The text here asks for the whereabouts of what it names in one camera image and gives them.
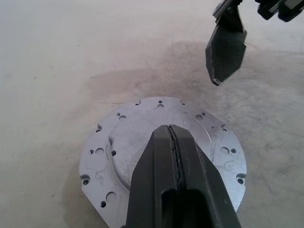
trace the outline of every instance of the bolt hole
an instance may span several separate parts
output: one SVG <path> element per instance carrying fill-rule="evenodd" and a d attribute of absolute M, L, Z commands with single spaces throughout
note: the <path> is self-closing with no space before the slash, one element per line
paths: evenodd
<path fill-rule="evenodd" d="M 102 202 L 100 203 L 100 206 L 101 206 L 102 208 L 104 208 L 104 207 L 106 206 L 106 202 L 102 201 Z"/>
<path fill-rule="evenodd" d="M 89 180 L 84 180 L 84 182 L 82 182 L 84 185 L 87 185 L 89 183 Z"/>
<path fill-rule="evenodd" d="M 240 184 L 244 184 L 244 181 L 243 181 L 242 179 L 238 179 L 237 181 L 238 181 L 238 183 L 240 183 Z"/>

